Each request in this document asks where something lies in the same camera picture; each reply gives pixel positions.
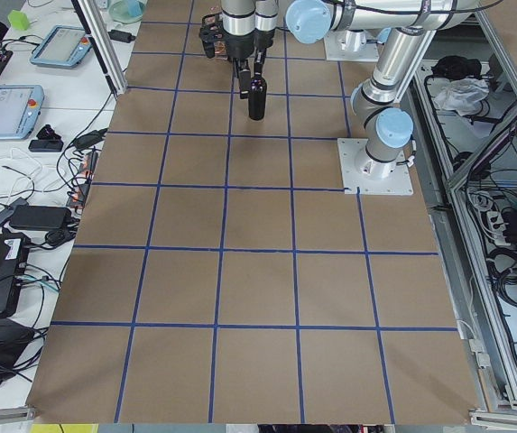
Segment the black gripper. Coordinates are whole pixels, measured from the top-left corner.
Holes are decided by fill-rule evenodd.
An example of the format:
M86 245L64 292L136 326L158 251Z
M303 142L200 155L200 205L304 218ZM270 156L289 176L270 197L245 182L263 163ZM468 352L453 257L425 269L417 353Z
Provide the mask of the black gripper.
M226 55L234 61L235 77L238 80L241 99L247 99L250 92L250 66L247 59L254 54L253 79L262 78L266 50L271 46L270 33L226 34Z

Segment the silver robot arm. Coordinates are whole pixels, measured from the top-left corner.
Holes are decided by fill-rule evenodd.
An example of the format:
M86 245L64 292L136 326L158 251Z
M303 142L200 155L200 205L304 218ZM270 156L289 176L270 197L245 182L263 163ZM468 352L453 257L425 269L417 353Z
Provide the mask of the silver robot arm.
M394 102L408 86L429 36L461 23L478 6L477 1L293 1L288 6L285 23L303 44L330 32L390 31L372 75L351 96L367 134L365 148L355 156L355 169L364 178L388 178L411 139L411 117Z
M250 56L254 54L258 62L263 62L267 50L273 45L279 2L222 1L221 9L226 54L233 63L239 84L242 84L250 78L247 61Z

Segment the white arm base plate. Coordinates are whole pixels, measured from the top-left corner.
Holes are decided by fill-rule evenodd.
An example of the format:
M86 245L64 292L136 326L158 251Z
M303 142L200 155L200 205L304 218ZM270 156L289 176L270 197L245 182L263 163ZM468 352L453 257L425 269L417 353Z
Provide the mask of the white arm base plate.
M346 194L411 196L410 169L403 150L394 161L382 163L366 152L367 139L339 138L338 156Z
M382 45L383 41L368 31L329 32L324 37L326 59L334 61L376 63Z

